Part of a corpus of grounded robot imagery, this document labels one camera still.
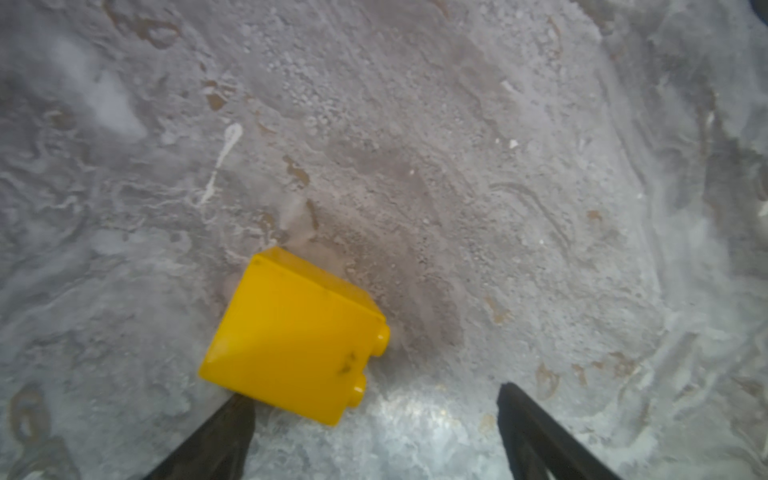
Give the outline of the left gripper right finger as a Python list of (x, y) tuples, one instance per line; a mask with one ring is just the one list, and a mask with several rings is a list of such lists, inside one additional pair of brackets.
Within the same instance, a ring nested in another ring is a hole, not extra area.
[(619, 480), (514, 383), (501, 385), (497, 426), (516, 480)]

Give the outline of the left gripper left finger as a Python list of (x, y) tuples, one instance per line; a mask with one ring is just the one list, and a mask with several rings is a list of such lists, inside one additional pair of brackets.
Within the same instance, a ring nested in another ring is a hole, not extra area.
[(254, 429), (255, 402), (235, 394), (145, 479), (241, 479)]

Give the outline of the yellow lego brick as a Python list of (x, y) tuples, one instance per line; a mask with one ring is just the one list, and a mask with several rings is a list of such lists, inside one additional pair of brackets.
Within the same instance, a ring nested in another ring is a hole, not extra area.
[(335, 426), (366, 390), (390, 328), (361, 288), (280, 248), (250, 260), (199, 368), (202, 379)]

